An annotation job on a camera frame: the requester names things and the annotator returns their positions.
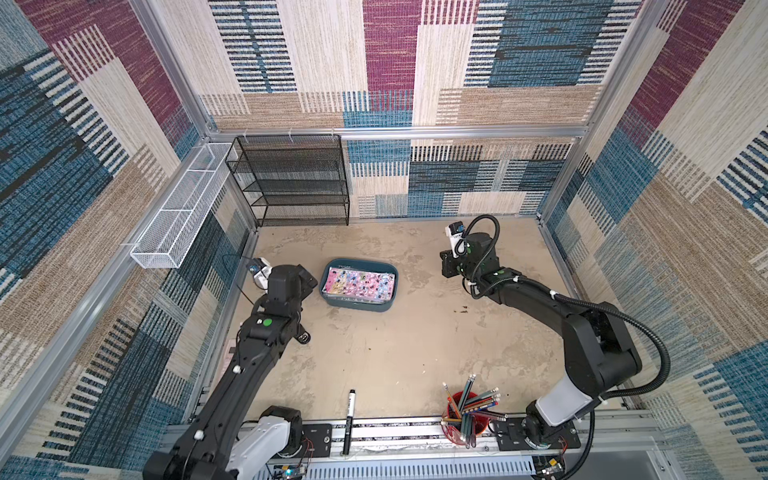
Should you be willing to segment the red pencil cup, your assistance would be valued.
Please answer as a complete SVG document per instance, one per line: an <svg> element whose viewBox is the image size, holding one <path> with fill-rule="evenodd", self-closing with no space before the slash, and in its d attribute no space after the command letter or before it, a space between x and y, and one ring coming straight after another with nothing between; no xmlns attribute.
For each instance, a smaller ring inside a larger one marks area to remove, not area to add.
<svg viewBox="0 0 768 480"><path fill-rule="evenodd" d="M449 400L446 404L443 418L445 425L443 426L444 433L446 434L446 437L453 441L454 443L460 444L463 440L462 433L465 431L465 428L462 427L462 420L468 419L469 417L472 417L473 419L473 427L476 437L480 437L488 428L490 420L488 417L484 417L480 415L478 412L473 413L467 413L464 415L461 415L461 412L463 411L462 406L469 407L473 403L478 403L480 400L488 400L489 397L486 396L483 398L479 394L476 394L474 392L469 392L467 394L467 398L465 399L464 404L461 403L461 400L463 398L463 392L457 391L451 396L451 400Z"/></svg>

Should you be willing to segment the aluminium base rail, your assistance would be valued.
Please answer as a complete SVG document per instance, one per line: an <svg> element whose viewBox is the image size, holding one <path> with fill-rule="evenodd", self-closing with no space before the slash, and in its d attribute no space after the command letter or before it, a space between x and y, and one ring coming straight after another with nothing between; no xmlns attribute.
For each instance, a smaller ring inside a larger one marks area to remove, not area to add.
<svg viewBox="0 0 768 480"><path fill-rule="evenodd" d="M467 448L446 436L440 417L307 420L299 452L248 461L237 479L561 479L578 464L588 424L570 428L544 450L531 448L514 428L519 416L492 424ZM653 420L644 414L602 412L593 446L577 479L675 479L660 450Z"/></svg>

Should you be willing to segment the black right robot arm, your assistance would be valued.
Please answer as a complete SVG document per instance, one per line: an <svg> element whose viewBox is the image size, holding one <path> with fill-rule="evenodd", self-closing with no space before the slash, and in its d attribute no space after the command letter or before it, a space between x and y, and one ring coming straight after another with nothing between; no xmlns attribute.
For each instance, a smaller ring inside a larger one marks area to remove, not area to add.
<svg viewBox="0 0 768 480"><path fill-rule="evenodd" d="M503 267L493 238L464 232L460 222L446 235L451 248L440 253L442 275L461 276L467 290L480 298L519 310L539 321L562 339L562 379L526 409L522 431L533 448L547 448L572 427L572 421L594 410L611 388L642 369L623 320L607 312L606 303L580 306L521 272Z"/></svg>

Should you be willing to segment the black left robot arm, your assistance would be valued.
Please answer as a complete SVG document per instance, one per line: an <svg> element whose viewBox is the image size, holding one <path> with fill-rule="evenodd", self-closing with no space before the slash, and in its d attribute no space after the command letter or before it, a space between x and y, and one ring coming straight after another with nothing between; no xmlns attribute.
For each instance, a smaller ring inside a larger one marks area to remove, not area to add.
<svg viewBox="0 0 768 480"><path fill-rule="evenodd" d="M144 479L248 479L286 447L301 447L301 413L287 407L260 418L248 434L239 432L258 389L290 341L311 340L301 325L302 302L317 285L302 265L271 269L266 293L239 329L227 371L170 451L150 456Z"/></svg>

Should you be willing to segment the black marker pen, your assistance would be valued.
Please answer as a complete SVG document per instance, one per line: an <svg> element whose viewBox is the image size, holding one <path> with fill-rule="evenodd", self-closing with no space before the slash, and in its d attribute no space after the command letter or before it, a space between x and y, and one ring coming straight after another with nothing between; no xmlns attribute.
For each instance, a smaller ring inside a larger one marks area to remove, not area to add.
<svg viewBox="0 0 768 480"><path fill-rule="evenodd" d="M357 396L356 390L351 389L348 394L347 415L346 415L344 438L343 438L343 445L342 445L342 451L341 451L342 456L348 456L351 450L356 396Z"/></svg>

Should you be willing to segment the teal plastic storage box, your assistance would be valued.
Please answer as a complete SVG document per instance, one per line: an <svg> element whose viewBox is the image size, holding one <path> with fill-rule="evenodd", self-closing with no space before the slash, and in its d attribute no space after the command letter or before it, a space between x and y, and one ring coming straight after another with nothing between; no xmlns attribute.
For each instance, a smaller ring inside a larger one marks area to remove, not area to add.
<svg viewBox="0 0 768 480"><path fill-rule="evenodd" d="M319 289L331 306L382 313L393 305L398 283L392 264L336 258L325 267Z"/></svg>

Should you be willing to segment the pink cat sticker sheet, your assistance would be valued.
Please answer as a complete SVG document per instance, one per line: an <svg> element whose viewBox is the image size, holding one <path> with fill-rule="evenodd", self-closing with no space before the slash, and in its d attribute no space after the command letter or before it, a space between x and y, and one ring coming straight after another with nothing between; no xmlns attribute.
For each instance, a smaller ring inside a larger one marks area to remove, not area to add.
<svg viewBox="0 0 768 480"><path fill-rule="evenodd" d="M332 299L383 304L394 296L395 281L393 273L332 267L328 271L322 293Z"/></svg>

